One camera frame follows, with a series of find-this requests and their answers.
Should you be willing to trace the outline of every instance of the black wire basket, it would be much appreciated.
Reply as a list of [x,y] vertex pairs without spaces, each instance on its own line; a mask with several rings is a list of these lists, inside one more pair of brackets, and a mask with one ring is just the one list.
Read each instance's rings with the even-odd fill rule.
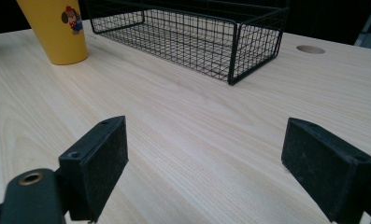
[[86,0],[93,32],[236,84],[278,56],[287,7],[210,0]]

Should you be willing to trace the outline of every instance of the black object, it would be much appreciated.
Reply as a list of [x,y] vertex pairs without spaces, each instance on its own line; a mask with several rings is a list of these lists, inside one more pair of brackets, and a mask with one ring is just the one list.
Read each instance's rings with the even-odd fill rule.
[[93,32],[236,84],[278,56],[286,7],[211,0],[85,0]]
[[332,222],[371,216],[371,156],[322,127],[290,118],[281,160]]
[[97,221],[128,162],[125,117],[96,124],[59,157],[60,168],[36,169],[7,185],[0,224]]

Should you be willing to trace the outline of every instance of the metal wire tray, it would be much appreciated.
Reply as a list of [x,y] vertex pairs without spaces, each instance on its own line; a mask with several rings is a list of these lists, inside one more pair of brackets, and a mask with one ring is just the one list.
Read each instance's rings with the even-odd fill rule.
[[288,9],[210,0],[86,0],[93,32],[236,84],[278,56]]

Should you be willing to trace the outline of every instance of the wooden table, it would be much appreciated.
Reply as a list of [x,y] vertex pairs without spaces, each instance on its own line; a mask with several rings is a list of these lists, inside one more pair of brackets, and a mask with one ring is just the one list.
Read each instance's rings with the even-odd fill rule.
[[11,178],[56,170],[120,115],[130,161],[104,224],[329,223],[281,163],[289,117],[371,155],[371,49],[285,34],[274,61],[231,87],[84,26],[90,56],[72,65],[51,64],[31,30],[0,34],[0,203]]

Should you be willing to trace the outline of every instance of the yellow cup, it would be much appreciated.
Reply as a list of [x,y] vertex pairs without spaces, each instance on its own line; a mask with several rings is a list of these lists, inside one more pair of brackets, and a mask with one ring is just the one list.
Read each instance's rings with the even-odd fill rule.
[[78,0],[17,0],[51,63],[88,57]]

